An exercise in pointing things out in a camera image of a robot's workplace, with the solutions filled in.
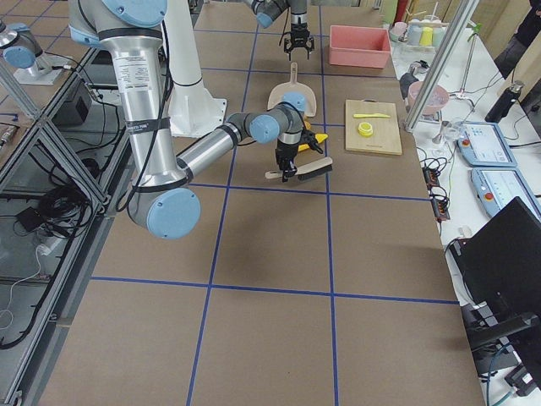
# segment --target white table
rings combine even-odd
[[[447,91],[453,92],[460,89],[462,77],[466,68],[467,56],[470,50],[470,43],[467,38],[471,35],[471,30],[465,30],[461,40],[456,45],[450,62],[445,67],[439,85],[443,86]],[[417,48],[407,47],[404,44],[392,43],[392,59],[395,66],[396,77],[399,79],[409,69],[412,62],[423,59],[432,64],[435,53],[420,52]],[[423,80],[424,74],[416,74],[419,80]],[[494,105],[498,98],[498,90],[503,86],[504,80],[501,78],[498,69],[495,67],[492,57],[487,52],[480,39],[477,40],[473,53],[472,65],[469,71],[466,91],[476,91],[485,87],[490,78],[493,78],[491,83],[496,80],[497,83],[486,90],[478,91],[470,95],[473,102],[477,102],[475,112],[470,113],[470,103],[457,99],[451,99],[443,108],[442,114],[445,120],[464,119],[467,116],[468,121],[484,121],[484,117],[490,108]],[[524,111],[520,105],[513,106],[506,118],[503,118],[499,125],[504,136],[509,138],[517,137],[513,124],[524,116]],[[431,123],[418,123],[413,135],[417,142],[417,146],[427,151],[430,156],[430,150],[434,149],[432,138],[439,132],[440,126]],[[517,140],[508,140],[509,145],[525,144],[528,142],[539,141],[539,137],[534,130],[532,124],[527,118],[523,118],[516,123],[516,131],[519,134]],[[531,190],[535,194],[541,193],[541,146],[532,145],[524,148],[513,149],[513,155],[518,161],[518,168],[527,180]],[[419,158],[424,158],[424,154],[420,151]],[[451,192],[451,205],[449,213],[451,220],[442,223],[441,243],[447,246],[450,241],[461,236],[461,228],[467,226],[471,232],[475,234],[484,224],[489,221],[489,216],[484,211],[478,197],[473,189],[470,181],[470,167],[466,164],[459,151],[455,152],[455,162],[440,175],[440,184]],[[461,302],[461,305],[468,303],[468,298],[462,284],[462,277],[458,268],[451,258],[447,255],[447,263],[453,283],[455,285],[456,295]],[[507,375],[512,368],[501,370],[490,382],[490,402],[495,403],[504,396],[510,389],[509,385],[504,381],[503,377]],[[481,384],[483,392],[485,392],[485,384]],[[535,389],[526,398],[519,398],[517,395],[512,395],[505,401],[508,406],[539,406],[541,404],[541,391]]]

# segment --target cutting board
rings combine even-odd
[[[353,114],[372,112],[382,112],[391,118],[353,118]],[[367,138],[358,133],[357,127],[362,121],[372,124],[374,135]],[[346,100],[346,150],[402,155],[395,105]]]

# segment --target pink bin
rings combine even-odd
[[[331,65],[384,68],[390,55],[386,29],[331,25]]]

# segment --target black cylinder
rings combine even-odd
[[[500,120],[507,116],[509,109],[521,95],[521,89],[524,84],[517,80],[511,86],[504,90],[500,98],[492,106],[484,121],[488,123],[499,123]]]

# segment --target computer monitor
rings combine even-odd
[[[464,282],[473,300],[486,302],[498,322],[525,312],[541,317],[541,223],[513,199],[460,249]],[[541,387],[541,326],[508,336]]]

